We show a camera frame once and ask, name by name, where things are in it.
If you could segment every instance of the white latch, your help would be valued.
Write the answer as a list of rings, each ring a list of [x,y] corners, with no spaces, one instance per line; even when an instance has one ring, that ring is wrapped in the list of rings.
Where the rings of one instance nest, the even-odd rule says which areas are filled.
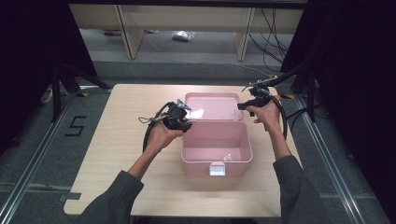
[[[210,175],[225,175],[225,164],[215,161],[210,164]]]

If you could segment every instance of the sleeve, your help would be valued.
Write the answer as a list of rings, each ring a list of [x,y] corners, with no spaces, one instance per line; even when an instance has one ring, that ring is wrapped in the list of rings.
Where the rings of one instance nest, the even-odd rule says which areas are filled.
[[[120,171],[108,190],[85,208],[77,223],[128,224],[132,205],[143,186],[133,175]]]
[[[331,223],[317,190],[294,156],[274,162],[284,224]]]

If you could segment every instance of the person's left hand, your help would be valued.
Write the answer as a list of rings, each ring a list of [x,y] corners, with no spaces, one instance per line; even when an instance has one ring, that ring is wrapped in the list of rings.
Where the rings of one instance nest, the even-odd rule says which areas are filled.
[[[175,138],[183,135],[181,130],[169,130],[163,125],[162,121],[157,122],[151,129],[148,137],[148,145],[146,150],[159,153],[163,148],[167,147]]]

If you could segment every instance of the pink box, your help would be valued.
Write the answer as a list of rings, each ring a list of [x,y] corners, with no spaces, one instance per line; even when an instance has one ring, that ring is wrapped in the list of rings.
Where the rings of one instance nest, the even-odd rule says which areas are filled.
[[[239,96],[234,93],[191,92],[185,103],[192,127],[183,134],[181,158],[188,176],[244,174],[253,158]]]

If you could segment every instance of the hand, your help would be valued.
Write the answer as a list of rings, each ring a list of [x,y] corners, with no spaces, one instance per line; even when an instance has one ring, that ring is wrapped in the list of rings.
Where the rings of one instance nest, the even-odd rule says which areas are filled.
[[[280,101],[280,96],[275,96],[275,98]],[[250,105],[246,108],[246,111],[253,112],[257,116],[253,122],[263,123],[265,131],[280,130],[279,109],[273,101],[270,101],[264,107]]]
[[[149,150],[157,154],[181,135],[183,135],[181,130],[169,130],[163,125],[162,121],[159,121],[151,129],[145,151]]]

